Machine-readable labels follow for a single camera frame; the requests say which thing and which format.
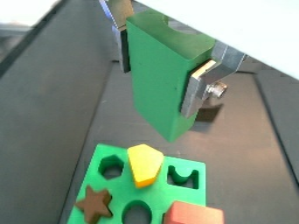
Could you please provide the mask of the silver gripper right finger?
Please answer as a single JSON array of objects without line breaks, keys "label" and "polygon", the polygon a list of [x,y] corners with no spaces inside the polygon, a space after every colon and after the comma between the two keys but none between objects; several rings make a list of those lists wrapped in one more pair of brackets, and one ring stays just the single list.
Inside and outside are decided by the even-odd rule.
[{"label": "silver gripper right finger", "polygon": [[246,54],[218,41],[210,59],[192,72],[186,95],[182,102],[182,115],[190,118],[210,96],[221,98],[229,86],[221,80],[240,70]]}]

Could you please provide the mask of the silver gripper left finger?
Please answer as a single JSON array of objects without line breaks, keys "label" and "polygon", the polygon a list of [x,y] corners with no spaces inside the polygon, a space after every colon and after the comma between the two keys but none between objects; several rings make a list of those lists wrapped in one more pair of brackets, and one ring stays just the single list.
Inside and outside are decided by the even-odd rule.
[{"label": "silver gripper left finger", "polygon": [[107,19],[113,23],[121,68],[125,73],[129,73],[131,66],[127,42],[127,18],[135,14],[133,3],[131,0],[99,0],[99,3]]}]

